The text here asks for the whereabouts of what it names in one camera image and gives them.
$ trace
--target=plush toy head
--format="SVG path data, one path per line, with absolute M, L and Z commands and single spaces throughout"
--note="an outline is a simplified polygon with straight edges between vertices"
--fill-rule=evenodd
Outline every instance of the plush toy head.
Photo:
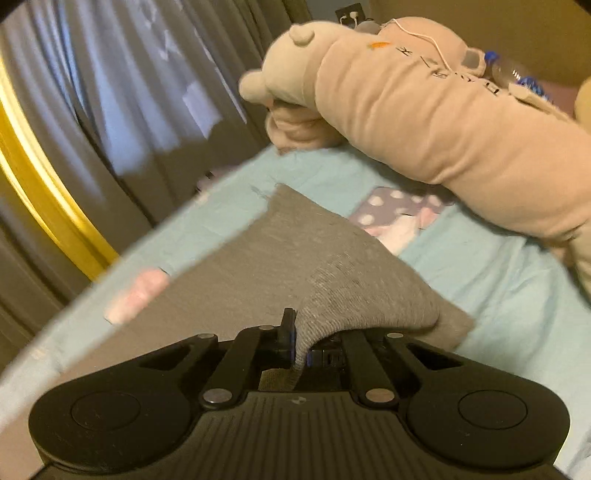
M 262 70 L 242 77 L 241 97 L 267 106 L 279 99 L 315 109 L 314 82 L 308 77 L 316 75 L 330 46 L 344 35 L 359 33 L 332 22 L 293 25 L 271 44 Z
M 424 56 L 428 61 L 432 60 L 439 64 L 443 64 L 441 59 L 441 54 L 443 54 L 445 61 L 454 72 L 465 72 L 477 77 L 484 74 L 486 68 L 484 52 L 477 48 L 469 48 L 449 28 L 422 17 L 404 17 L 397 19 L 397 22 L 387 23 L 379 32 L 378 37 L 395 45 L 403 46 L 415 54 Z M 424 36 L 410 35 L 403 29 Z M 433 42 L 425 36 L 431 37 L 437 42 L 441 54 Z

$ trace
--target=white plug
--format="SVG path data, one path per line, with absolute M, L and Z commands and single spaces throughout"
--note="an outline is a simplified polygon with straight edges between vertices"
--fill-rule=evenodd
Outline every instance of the white plug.
M 358 20 L 357 20 L 357 19 L 359 18 L 359 12 L 357 12 L 357 11 L 355 11 L 355 12 L 351 12 L 351 13 L 349 14 L 349 16 L 350 16 L 350 17 L 351 17 L 353 20 L 355 20 L 355 28 L 357 28 L 357 27 L 358 27 L 358 25 L 359 25 L 359 23 L 358 23 Z

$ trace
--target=silver screw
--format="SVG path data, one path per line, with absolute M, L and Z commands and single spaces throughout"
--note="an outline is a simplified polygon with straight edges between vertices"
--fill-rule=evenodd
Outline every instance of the silver screw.
M 203 399 L 207 403 L 226 403 L 232 399 L 232 392 L 226 390 L 225 388 L 212 388 L 203 394 Z
M 388 403 L 395 398 L 394 392 L 387 388 L 372 388 L 365 392 L 365 398 L 374 403 Z

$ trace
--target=cartoon print on bed sheet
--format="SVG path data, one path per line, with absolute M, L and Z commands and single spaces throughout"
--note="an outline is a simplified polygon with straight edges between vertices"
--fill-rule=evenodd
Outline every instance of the cartoon print on bed sheet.
M 203 191 L 195 202 L 202 205 L 208 197 L 207 191 Z M 452 203 L 451 194 L 442 194 L 441 189 L 436 187 L 414 192 L 379 187 L 372 191 L 349 219 L 377 237 L 392 254 L 398 255 Z M 105 319 L 114 325 L 130 322 L 169 283 L 170 276 L 160 268 L 144 270 L 128 289 L 112 300 L 105 312 Z

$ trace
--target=brown wall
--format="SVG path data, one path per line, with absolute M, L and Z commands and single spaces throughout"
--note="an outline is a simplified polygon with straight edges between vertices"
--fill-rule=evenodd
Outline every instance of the brown wall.
M 496 50 L 540 79 L 579 85 L 591 76 L 591 15 L 573 0 L 369 0 L 378 21 L 431 18 L 468 45 Z

